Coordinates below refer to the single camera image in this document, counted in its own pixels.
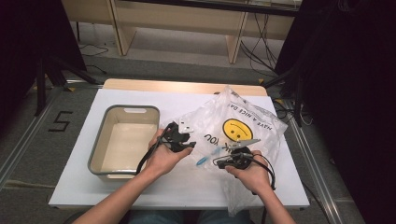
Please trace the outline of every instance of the white table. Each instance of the white table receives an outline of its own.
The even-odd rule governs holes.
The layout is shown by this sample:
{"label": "white table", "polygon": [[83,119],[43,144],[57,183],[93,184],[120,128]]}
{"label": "white table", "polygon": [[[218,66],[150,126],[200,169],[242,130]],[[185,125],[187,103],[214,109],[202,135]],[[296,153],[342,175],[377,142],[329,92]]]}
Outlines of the white table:
{"label": "white table", "polygon": [[[104,180],[99,178],[90,173],[87,165],[101,120],[106,109],[111,105],[154,105],[161,111],[161,123],[193,111],[211,98],[213,98],[213,94],[99,90],[49,205],[58,208],[92,206],[125,183],[125,179]],[[244,98],[254,105],[275,113],[271,99],[267,96],[250,95],[244,96]],[[307,207],[309,201],[284,137],[281,140],[274,168],[276,171],[276,195],[280,201],[288,208]],[[257,198],[248,207],[261,206],[262,202]],[[191,167],[186,170],[186,167],[178,165],[171,173],[162,176],[146,189],[133,205],[133,209],[225,208],[227,208],[227,201],[218,179],[203,169]]]}

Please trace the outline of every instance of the controller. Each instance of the controller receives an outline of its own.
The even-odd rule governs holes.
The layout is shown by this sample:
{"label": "controller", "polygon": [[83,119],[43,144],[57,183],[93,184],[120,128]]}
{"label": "controller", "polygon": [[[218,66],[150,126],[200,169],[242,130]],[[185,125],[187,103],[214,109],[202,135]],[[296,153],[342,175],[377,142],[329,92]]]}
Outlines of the controller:
{"label": "controller", "polygon": [[248,149],[248,147],[241,147],[234,149],[227,160],[217,160],[216,164],[220,169],[224,169],[225,166],[231,165],[237,169],[245,170],[251,164],[251,160],[249,160],[248,157],[253,158],[250,149]]}
{"label": "controller", "polygon": [[166,145],[171,151],[179,152],[187,147],[195,147],[196,142],[185,144],[190,139],[189,133],[180,133],[178,125],[172,122],[166,126],[161,136],[161,143]]}

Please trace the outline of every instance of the black device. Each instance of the black device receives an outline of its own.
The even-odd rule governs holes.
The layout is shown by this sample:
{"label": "black device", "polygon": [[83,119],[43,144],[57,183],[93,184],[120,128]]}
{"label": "black device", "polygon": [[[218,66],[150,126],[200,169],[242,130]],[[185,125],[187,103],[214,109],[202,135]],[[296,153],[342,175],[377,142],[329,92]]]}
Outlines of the black device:
{"label": "black device", "polygon": [[169,147],[169,149],[171,149],[171,151],[179,152],[187,147],[195,147],[196,142],[185,144],[185,142],[189,141],[189,139],[190,135],[188,133],[180,133],[178,131],[178,124],[172,122],[168,124],[168,126],[163,131],[163,135],[159,139],[159,142],[160,144],[165,144],[167,147]]}
{"label": "black device", "polygon": [[231,154],[228,156],[214,159],[213,163],[215,165],[217,165],[219,167],[219,169],[224,169],[226,166],[230,165],[237,169],[245,170],[249,167],[249,165],[252,162],[255,162],[256,164],[260,165],[260,167],[262,167],[264,170],[266,170],[270,174],[271,188],[272,188],[272,190],[275,190],[276,189],[276,187],[275,187],[276,178],[275,178],[275,172],[274,172],[273,166],[263,155],[259,155],[259,156],[263,157],[268,162],[268,165],[270,166],[271,169],[269,169],[266,165],[262,164],[261,162],[254,160],[253,159],[254,156],[256,156],[256,155],[253,155],[248,147],[240,147],[240,148],[234,149],[231,152]]}

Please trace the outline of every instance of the black curtain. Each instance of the black curtain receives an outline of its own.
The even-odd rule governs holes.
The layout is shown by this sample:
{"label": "black curtain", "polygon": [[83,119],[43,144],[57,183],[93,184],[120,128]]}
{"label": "black curtain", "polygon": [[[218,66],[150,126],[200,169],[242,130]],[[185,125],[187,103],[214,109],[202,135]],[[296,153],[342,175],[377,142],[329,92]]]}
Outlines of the black curtain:
{"label": "black curtain", "polygon": [[[394,223],[396,2],[341,2],[350,8],[337,6],[331,11],[332,26],[324,27],[326,41],[306,73],[300,74],[303,99],[364,220]],[[298,21],[286,46],[301,39],[298,26],[304,25]],[[286,61],[278,69],[287,69],[298,59],[303,47],[295,48],[300,49],[282,50]],[[296,86],[293,79],[288,84]]]}
{"label": "black curtain", "polygon": [[1,132],[35,82],[37,59],[53,55],[78,69],[86,67],[61,0],[0,1],[0,27]]}

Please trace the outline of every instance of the table surface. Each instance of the table surface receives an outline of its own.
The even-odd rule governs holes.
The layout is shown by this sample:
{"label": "table surface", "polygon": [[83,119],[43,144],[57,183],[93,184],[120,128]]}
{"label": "table surface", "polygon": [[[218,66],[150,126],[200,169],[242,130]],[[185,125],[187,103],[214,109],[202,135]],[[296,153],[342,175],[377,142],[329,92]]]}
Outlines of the table surface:
{"label": "table surface", "polygon": [[[161,121],[193,111],[213,98],[226,84],[109,79],[99,90],[81,129],[78,140],[64,167],[64,172],[49,201],[58,208],[92,206],[125,183],[125,179],[105,179],[88,170],[88,159],[99,130],[100,121],[111,105],[147,105],[160,108]],[[270,97],[260,86],[230,85],[245,99],[275,113]],[[274,165],[276,170],[276,195],[288,208],[307,207],[300,177],[296,171],[284,136]],[[218,178],[203,169],[176,166],[147,188],[133,205],[133,209],[226,209],[227,199]],[[262,207],[257,197],[248,208]]]}

